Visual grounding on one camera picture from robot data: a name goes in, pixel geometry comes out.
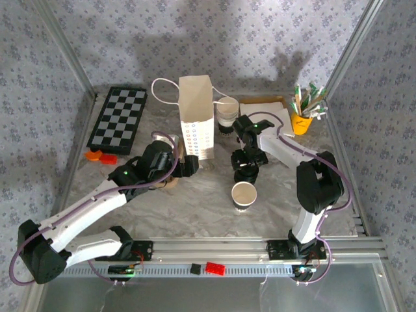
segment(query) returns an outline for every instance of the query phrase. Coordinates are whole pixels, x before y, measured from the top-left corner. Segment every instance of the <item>red lego brick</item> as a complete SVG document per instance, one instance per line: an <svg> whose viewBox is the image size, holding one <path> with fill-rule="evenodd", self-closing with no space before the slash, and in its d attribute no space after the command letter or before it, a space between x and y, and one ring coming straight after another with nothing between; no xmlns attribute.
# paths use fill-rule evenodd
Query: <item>red lego brick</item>
<svg viewBox="0 0 416 312"><path fill-rule="evenodd" d="M99 158L99 161L101 161L103 164L116 164L117 163L117 156L109 155L109 154L103 154Z"/></svg>
<svg viewBox="0 0 416 312"><path fill-rule="evenodd" d="M207 265L205 266L205 271L208 273L224 276L226 273L226 266L218 265L212 262L207 262Z"/></svg>

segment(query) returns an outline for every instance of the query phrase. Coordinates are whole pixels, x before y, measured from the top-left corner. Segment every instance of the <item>stacked cups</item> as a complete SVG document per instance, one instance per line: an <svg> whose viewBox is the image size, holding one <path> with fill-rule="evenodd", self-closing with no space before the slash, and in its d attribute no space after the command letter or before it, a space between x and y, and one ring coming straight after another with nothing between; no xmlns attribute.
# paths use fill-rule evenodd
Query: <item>stacked cups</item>
<svg viewBox="0 0 416 312"><path fill-rule="evenodd" d="M223 97L216 101L216 119L222 135L230 135L233 132L233 122L239 115L239 102L232 97Z"/></svg>

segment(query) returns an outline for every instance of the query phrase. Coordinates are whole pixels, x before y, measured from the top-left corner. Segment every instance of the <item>gray table surface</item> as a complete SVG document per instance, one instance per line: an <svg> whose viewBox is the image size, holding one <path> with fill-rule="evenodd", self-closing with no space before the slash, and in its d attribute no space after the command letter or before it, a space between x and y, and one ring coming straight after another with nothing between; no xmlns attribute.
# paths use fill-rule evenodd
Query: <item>gray table surface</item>
<svg viewBox="0 0 416 312"><path fill-rule="evenodd" d="M105 95L97 97L84 146L91 134ZM121 156L117 165L142 155L151 143L150 133L161 130L181 135L179 109L159 103L151 94L140 121L130 156ZM295 138L316 151L333 145L325 123L314 120L308 133ZM99 233L111 226L123 226L133 238L146 237L286 237L300 212L296 198L296 173L269 156L269 163L260 168L255 183L257 201L244 213L231 202L234 185L231 153L239 147L235 135L223 137L215 129L215 158L203 161L198 173L183 178L170 190L149 191L120 207L86 229L82 235ZM80 158L66 202L73 204L97 187L116 165L104 165ZM322 227L323 235L356 235L351 209L331 215Z"/></svg>

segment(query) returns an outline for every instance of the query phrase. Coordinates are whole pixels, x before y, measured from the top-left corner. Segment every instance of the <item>glass panel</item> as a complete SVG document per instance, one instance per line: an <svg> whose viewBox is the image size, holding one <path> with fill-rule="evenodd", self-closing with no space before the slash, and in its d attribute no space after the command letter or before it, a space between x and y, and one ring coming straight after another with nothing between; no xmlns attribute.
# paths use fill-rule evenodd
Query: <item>glass panel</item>
<svg viewBox="0 0 416 312"><path fill-rule="evenodd" d="M114 287L98 278L57 278L38 312L386 311L371 264L333 265L309 286L289 278L146 278Z"/></svg>

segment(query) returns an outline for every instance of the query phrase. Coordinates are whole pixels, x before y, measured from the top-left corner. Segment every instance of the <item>white string handle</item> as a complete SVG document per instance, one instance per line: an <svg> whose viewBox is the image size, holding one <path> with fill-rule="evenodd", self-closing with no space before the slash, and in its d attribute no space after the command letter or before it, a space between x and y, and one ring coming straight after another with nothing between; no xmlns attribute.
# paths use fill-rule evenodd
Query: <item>white string handle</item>
<svg viewBox="0 0 416 312"><path fill-rule="evenodd" d="M238 103L238 101L234 98L234 97L231 97L231 96L228 96L227 94L224 94L224 93L222 93L222 92L219 92L218 91L218 89L217 88L215 88L214 86L213 86L213 89L215 90L215 91L217 91L219 94L221 94L222 96L224 96L224 97L226 97L226 98L230 98L230 99L233 99L233 100L235 100L237 103ZM216 103L216 104L235 104L235 103L224 103L224 102L219 102L219 101L213 101L213 103Z"/></svg>
<svg viewBox="0 0 416 312"><path fill-rule="evenodd" d="M179 86L175 83L175 82L173 82L172 80L169 80L169 79L165 79L165 78L156 78L155 80L153 80L153 82L151 83L151 93L153 94L153 96L158 100L158 101L160 101L160 102L162 102L162 103L165 103L165 104L170 104L170 105L178 105L179 106L179 103L177 103L177 102L166 102L166 101L162 101L161 99L159 99L156 95L155 95L155 92L153 91L153 87L155 86L155 83L156 83L156 81L158 81L158 80L164 80L164 81L168 81L169 83L172 83L177 89L178 89L178 91L179 91Z"/></svg>

